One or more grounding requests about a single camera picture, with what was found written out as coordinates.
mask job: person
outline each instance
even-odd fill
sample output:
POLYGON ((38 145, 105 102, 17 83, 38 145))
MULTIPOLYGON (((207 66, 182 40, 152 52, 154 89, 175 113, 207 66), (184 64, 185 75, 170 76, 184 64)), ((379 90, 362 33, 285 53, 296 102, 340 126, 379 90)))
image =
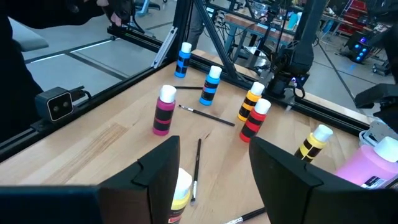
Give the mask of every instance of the person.
POLYGON ((192 44, 191 50, 195 50, 198 46, 199 37, 205 30, 205 25, 201 19, 201 15, 195 3, 192 6, 191 18, 189 23, 189 31, 187 42, 192 44))
MULTIPOLYGON (((36 29, 82 25, 93 17, 103 15, 100 6, 108 5, 107 0, 81 1, 79 12, 73 13, 68 8, 67 0, 0 0, 0 143, 25 131, 39 120, 34 98, 42 92, 12 39, 8 17, 36 29)), ((116 24, 121 23, 115 15, 112 20, 116 24)))

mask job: red paint bottle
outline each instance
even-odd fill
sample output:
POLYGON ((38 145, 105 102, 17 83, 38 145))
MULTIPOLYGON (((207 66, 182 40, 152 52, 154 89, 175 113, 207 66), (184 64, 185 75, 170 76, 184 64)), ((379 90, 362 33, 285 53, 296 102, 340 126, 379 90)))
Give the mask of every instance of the red paint bottle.
POLYGON ((262 123, 267 118, 267 112, 271 107, 271 103, 266 99, 259 99, 251 110, 248 119, 246 120, 239 137, 244 142, 249 142, 260 130, 262 123))
POLYGON ((175 108, 175 93, 177 89, 174 86, 164 85, 160 90, 157 99, 153 132, 159 136, 165 136, 170 131, 172 117, 175 108))

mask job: white bottle cap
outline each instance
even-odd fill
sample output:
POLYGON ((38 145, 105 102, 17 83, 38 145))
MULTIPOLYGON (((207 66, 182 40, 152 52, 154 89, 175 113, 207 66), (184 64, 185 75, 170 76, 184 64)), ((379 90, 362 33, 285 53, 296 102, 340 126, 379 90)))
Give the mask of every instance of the white bottle cap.
POLYGON ((325 142, 333 135, 333 130, 328 128, 328 126, 319 124, 316 130, 313 132, 313 137, 321 142, 325 142))
POLYGON ((223 70, 219 66, 212 65, 210 67, 209 76, 214 79, 219 79, 223 70))
POLYGON ((173 103, 175 100, 175 93, 177 89, 174 86, 164 85, 160 89, 159 98, 164 103, 173 103))
POLYGON ((174 192, 174 200, 182 200, 184 199, 192 184, 192 176, 187 173, 183 168, 179 168, 178 170, 178 179, 177 184, 175 186, 174 192))
POLYGON ((265 88, 266 88, 266 87, 265 87, 263 84, 261 84, 261 83, 259 83, 259 82, 254 82, 254 83, 253 83, 253 86, 251 86, 250 91, 251 91, 251 93, 253 93, 254 95, 259 96, 259 95, 262 94, 262 92, 264 91, 265 88))
POLYGON ((389 162, 398 161, 398 141, 386 136, 375 147, 374 151, 381 158, 389 162))
POLYGON ((267 114, 271 108, 271 103, 266 99, 259 99, 259 101, 254 106, 254 110, 259 114, 267 114))
POLYGON ((188 42, 183 42, 182 46, 181 46, 181 51, 184 53, 191 53, 191 49, 192 49, 192 44, 188 43, 188 42))

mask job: metal frame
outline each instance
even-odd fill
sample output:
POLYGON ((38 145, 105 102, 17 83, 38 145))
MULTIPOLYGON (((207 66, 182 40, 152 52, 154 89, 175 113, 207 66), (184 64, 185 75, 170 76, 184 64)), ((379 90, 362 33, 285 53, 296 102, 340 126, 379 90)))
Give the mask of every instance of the metal frame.
MULTIPOLYGON (((55 132, 61 127, 67 125, 68 123, 76 120, 80 116, 95 109, 97 106, 101 105, 102 103, 110 100, 111 98, 120 94, 124 90, 127 90, 128 88, 134 86, 143 79, 155 74, 157 71, 161 70, 165 66, 174 62, 178 55, 178 51, 181 48, 182 42, 186 38, 187 21, 192 1, 194 1, 195 4, 197 4, 198 8, 201 9, 202 16, 205 18, 204 21, 206 28, 209 30, 209 33, 212 36, 213 43, 215 44, 224 65, 221 66, 205 58, 199 57, 197 55, 192 55, 190 60, 190 67, 193 67, 197 70, 207 73, 212 65, 220 66, 223 69, 223 73, 221 74, 221 79, 223 81, 245 90, 250 89, 252 83, 255 82, 256 80, 251 77, 247 77, 241 73, 238 73, 236 71, 234 64, 230 61, 223 46, 221 45, 221 41, 215 32, 215 28, 212 26, 212 24, 210 24, 211 22, 210 18, 207 16, 207 14, 204 13, 205 8, 203 6, 203 3, 201 2, 202 0, 177 1, 177 8, 176 8, 176 14, 173 26, 178 27, 178 32, 175 38, 175 42, 169 50, 168 57, 164 60, 161 66, 159 66, 158 68, 149 67, 144 71, 136 74, 136 76, 121 81, 120 83, 115 84, 114 86, 98 93, 90 101, 86 100, 80 103, 79 105, 77 105, 78 110, 76 111, 76 113, 73 113, 71 116, 63 120, 61 123, 57 123, 41 132, 38 132, 31 128, 9 139, 6 142, 0 143, 0 162, 24 150, 33 143, 45 138, 49 134, 55 132)), ((158 52, 162 45, 161 41, 153 39, 152 37, 145 36, 136 31, 124 30, 113 26, 108 28, 108 32, 126 41, 132 42, 143 48, 149 49, 153 52, 158 52)), ((369 128, 369 125, 367 124, 364 124, 358 120, 355 120, 343 114, 337 113, 336 111, 330 110, 323 106, 317 105, 311 101, 300 100, 296 98, 294 104, 291 105, 289 103, 286 103, 284 100, 278 100, 267 95, 263 95, 263 97, 267 98, 273 103, 277 103, 282 106, 291 106, 293 110, 298 111, 299 113, 318 119, 326 124, 330 124, 332 126, 340 128, 343 131, 346 131, 347 133, 350 134, 358 135, 360 131, 369 128)))

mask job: wooden table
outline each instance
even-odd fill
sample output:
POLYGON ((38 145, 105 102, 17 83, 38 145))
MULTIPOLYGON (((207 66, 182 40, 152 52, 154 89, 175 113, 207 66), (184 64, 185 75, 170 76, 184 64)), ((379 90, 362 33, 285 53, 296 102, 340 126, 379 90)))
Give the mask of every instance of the wooden table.
MULTIPOLYGON (((221 82, 212 106, 199 104, 201 91, 177 92, 178 104, 235 122, 235 127, 176 108, 170 134, 160 137, 152 133, 161 86, 197 86, 205 80, 204 73, 192 68, 185 79, 175 78, 174 71, 172 63, 4 161, 0 164, 0 184, 97 184, 170 135, 180 135, 180 166, 191 174, 198 138, 203 140, 197 204, 187 206, 181 224, 223 223, 261 208, 248 144, 238 137, 243 123, 236 116, 246 91, 221 82)), ((273 105, 258 136, 293 153, 318 124, 308 116, 273 105)), ((341 166, 358 148, 357 137, 332 129, 335 134, 313 162, 329 172, 341 166)), ((247 222, 254 223, 269 223, 267 215, 247 222)))
MULTIPOLYGON (((238 10, 238 13, 245 15, 245 16, 250 16, 250 13, 247 8, 238 10)), ((247 19, 239 17, 239 16, 235 16, 232 14, 226 14, 224 19, 225 19, 225 22, 229 25, 228 35, 226 38, 226 42, 224 44, 224 48, 227 52, 229 52, 230 48, 232 47, 232 43, 234 41, 234 37, 237 35, 236 31, 238 29, 242 30, 241 31, 241 34, 242 34, 241 41, 239 42, 238 49, 242 48, 243 41, 246 38, 246 35, 248 33, 254 34, 259 37, 264 37, 265 33, 267 32, 267 27, 265 25, 258 24, 257 22, 253 22, 253 21, 247 20, 247 19)), ((287 30, 288 30, 288 22, 286 22, 286 24, 285 24, 285 29, 284 29, 284 32, 282 33, 282 37, 280 39, 280 44, 282 44, 282 45, 288 45, 294 39, 294 35, 286 33, 287 30)), ((280 35, 280 31, 278 31, 276 29, 271 29, 269 32, 268 39, 277 43, 278 39, 279 39, 279 35, 280 35)), ((235 62, 236 59, 238 59, 239 54, 240 54, 240 50, 237 51, 237 54, 234 55, 233 62, 235 62)))

